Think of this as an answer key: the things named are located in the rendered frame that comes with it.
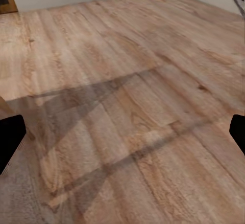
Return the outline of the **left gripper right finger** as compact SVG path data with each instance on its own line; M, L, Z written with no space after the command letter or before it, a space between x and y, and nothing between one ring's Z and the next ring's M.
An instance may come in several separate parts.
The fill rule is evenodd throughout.
M229 132L245 155L245 116L235 114Z

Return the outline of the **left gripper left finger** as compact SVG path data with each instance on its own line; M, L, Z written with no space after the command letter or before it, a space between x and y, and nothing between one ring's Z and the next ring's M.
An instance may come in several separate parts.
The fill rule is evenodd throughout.
M26 126L22 115L0 120L0 174L25 135Z

